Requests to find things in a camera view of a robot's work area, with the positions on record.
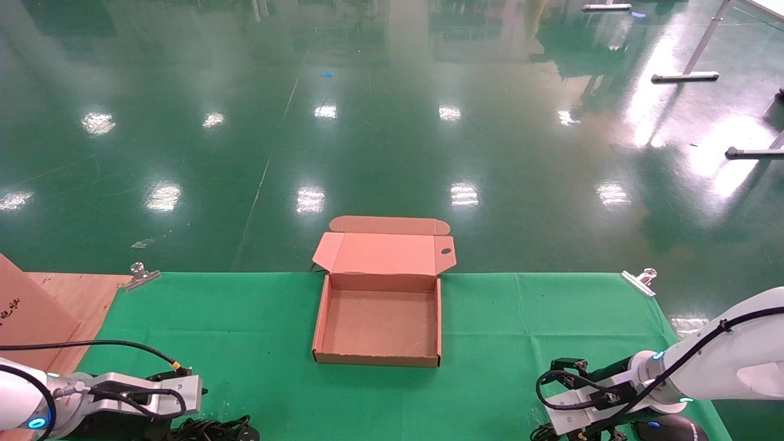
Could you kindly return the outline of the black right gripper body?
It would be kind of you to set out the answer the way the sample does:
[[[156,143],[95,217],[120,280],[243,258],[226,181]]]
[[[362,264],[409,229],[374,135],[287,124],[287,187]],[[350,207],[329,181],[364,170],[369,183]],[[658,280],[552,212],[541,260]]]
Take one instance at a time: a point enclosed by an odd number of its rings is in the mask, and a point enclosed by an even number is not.
[[[551,382],[565,386],[571,400],[631,400],[638,395],[639,387],[630,366],[630,358],[605,367],[591,367],[585,358],[556,358],[551,370],[570,374],[556,375]]]

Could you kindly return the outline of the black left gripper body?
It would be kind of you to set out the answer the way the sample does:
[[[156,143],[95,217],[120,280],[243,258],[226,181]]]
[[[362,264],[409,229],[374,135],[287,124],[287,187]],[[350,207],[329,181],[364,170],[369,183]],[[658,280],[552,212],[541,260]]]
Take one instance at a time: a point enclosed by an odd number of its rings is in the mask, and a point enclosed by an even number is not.
[[[73,430],[75,440],[164,440],[171,419],[157,420],[139,414],[97,412]]]

